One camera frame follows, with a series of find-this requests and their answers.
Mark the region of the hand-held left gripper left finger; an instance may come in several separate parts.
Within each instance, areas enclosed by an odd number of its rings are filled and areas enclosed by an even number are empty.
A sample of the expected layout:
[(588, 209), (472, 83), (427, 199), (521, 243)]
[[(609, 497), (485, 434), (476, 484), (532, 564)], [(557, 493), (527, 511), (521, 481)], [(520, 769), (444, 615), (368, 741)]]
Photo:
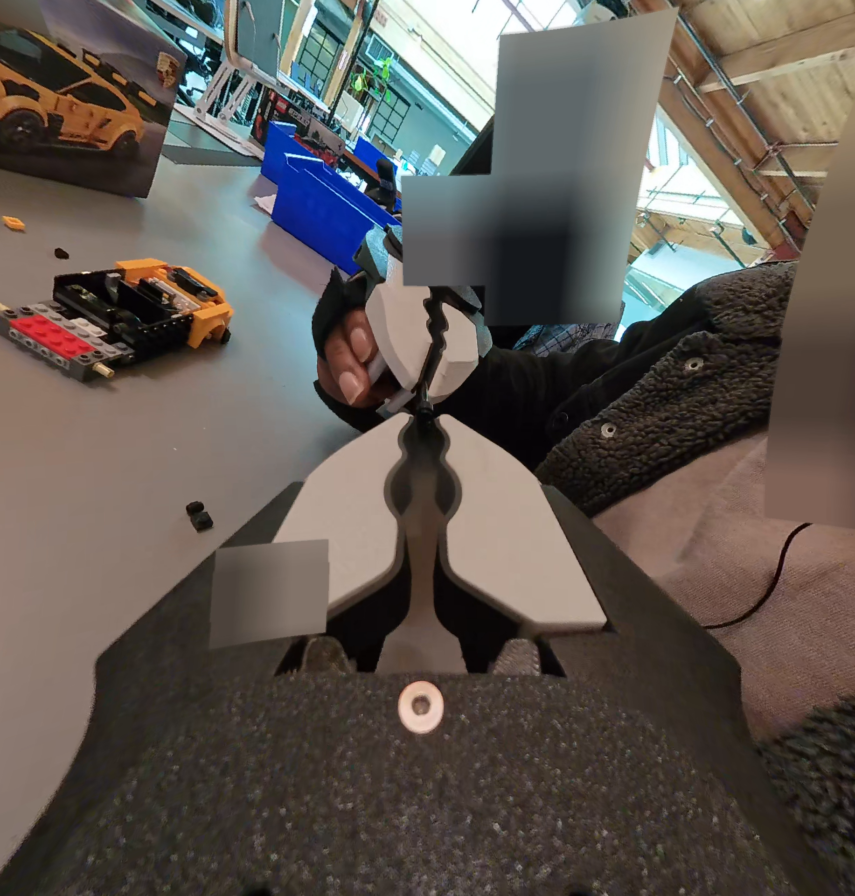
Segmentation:
[(404, 465), (399, 413), (319, 465), (299, 489), (273, 543), (326, 542), (326, 635), (359, 670), (377, 670), (389, 635), (410, 611), (410, 553), (391, 480)]

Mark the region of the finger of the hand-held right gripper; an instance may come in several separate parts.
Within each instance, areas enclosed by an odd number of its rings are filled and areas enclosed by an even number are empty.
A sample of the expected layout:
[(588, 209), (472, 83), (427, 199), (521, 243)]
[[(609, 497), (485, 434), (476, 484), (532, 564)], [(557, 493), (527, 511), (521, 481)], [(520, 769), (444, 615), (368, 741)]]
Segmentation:
[(465, 314), (444, 314), (445, 329), (439, 361), (430, 378), (428, 400), (436, 405), (450, 397), (476, 370), (478, 330)]
[(433, 348), (431, 311), (440, 294), (427, 287), (376, 285), (366, 316), (380, 355), (399, 386), (414, 392)]

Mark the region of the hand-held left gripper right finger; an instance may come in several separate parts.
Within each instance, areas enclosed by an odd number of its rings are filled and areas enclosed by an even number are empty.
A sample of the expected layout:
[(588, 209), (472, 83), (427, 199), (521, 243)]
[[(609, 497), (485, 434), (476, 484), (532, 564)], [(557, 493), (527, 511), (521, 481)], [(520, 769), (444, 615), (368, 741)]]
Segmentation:
[(518, 637), (603, 631), (605, 611), (535, 475), (451, 416), (434, 434), (434, 607), (466, 670), (487, 670)]

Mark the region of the partly built lego car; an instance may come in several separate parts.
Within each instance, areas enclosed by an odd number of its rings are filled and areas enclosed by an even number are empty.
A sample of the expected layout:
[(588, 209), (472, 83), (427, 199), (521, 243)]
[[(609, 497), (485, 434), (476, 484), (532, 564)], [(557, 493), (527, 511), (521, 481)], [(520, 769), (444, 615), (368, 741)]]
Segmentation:
[(80, 383), (206, 343), (226, 345), (234, 310), (197, 271), (156, 259), (61, 274), (48, 301), (0, 301), (0, 336)]

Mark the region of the lego set box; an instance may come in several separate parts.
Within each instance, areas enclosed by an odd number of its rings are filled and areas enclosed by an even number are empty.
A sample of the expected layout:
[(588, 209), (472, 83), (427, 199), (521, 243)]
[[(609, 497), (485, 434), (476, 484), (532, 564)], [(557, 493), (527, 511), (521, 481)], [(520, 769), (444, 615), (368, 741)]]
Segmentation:
[(186, 61), (137, 2), (0, 1), (0, 169), (146, 198)]

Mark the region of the person's right hand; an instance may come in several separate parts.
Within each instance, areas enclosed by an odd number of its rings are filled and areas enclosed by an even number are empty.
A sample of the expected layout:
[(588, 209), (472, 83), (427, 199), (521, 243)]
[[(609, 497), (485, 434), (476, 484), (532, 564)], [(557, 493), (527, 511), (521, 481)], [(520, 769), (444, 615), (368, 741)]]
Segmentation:
[(384, 401), (386, 389), (385, 384), (374, 384), (368, 374), (368, 364), (376, 354), (366, 310), (350, 310), (326, 338), (324, 357), (317, 361), (319, 385), (328, 396), (348, 407), (377, 407)]

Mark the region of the black office chair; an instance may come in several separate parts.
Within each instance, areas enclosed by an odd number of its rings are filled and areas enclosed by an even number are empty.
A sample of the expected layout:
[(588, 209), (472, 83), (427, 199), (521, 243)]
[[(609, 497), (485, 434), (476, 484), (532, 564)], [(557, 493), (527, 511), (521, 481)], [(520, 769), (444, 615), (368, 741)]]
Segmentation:
[(398, 200), (395, 168), (387, 158), (380, 156), (375, 163), (375, 172), (378, 183), (370, 187), (365, 196), (388, 213), (395, 214)]

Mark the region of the blue plaid shirt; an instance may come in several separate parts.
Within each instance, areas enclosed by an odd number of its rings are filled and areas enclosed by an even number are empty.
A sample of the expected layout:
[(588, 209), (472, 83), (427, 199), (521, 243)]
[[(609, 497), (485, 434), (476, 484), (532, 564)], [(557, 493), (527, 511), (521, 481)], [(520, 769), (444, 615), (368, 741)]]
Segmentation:
[(616, 341), (623, 334), (621, 323), (548, 324), (530, 327), (513, 349), (538, 357), (553, 353), (572, 354), (593, 341)]

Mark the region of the blue plastic bin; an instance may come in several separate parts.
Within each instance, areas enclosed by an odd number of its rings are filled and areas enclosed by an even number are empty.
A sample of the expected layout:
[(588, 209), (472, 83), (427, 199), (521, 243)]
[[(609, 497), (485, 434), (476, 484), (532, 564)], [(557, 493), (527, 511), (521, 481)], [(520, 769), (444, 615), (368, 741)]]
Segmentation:
[(269, 124), (261, 174), (276, 186), (272, 221), (324, 259), (354, 274), (353, 256), (374, 226), (397, 222), (295, 139), (290, 123)]

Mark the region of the dark printed box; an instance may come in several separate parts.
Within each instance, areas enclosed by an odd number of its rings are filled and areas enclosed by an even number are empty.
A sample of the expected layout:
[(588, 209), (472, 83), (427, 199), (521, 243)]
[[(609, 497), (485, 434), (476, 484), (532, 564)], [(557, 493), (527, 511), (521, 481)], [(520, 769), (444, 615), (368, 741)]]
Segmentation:
[(316, 157), (334, 167), (346, 151), (346, 143), (332, 128), (304, 110), (291, 98), (263, 87), (251, 127), (251, 141), (264, 149), (269, 125), (290, 125), (289, 136)]

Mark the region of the green potted plant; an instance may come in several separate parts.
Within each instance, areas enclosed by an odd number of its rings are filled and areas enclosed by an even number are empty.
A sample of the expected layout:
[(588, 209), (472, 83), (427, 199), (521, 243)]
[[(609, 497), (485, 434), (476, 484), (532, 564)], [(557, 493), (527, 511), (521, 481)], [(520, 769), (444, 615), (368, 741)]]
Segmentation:
[(363, 117), (373, 115), (384, 101), (389, 89), (390, 71), (395, 62), (393, 56), (377, 60), (356, 61), (348, 83), (348, 92), (362, 106)]

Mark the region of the person's mauve garment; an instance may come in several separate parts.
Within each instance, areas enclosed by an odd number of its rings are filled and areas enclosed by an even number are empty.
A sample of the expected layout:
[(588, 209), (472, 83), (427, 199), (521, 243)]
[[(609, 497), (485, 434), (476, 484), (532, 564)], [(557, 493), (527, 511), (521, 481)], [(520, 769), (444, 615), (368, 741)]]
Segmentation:
[[(764, 596), (798, 525), (764, 516), (766, 456), (765, 431), (730, 442), (594, 522), (700, 625), (733, 620)], [(742, 668), (757, 738), (855, 696), (855, 530), (800, 532), (768, 601), (713, 635)]]

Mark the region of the white metal frame stand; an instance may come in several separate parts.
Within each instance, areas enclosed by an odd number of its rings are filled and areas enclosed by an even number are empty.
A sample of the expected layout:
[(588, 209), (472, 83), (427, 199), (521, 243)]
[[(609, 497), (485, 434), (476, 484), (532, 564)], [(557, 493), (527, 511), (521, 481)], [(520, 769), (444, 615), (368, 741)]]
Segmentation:
[(182, 114), (229, 150), (261, 161), (264, 149), (259, 143), (249, 137), (239, 136), (229, 125), (254, 85), (277, 92), (282, 82), (270, 77), (255, 64), (243, 64), (238, 68), (225, 58), (202, 97), (191, 111), (186, 110)]

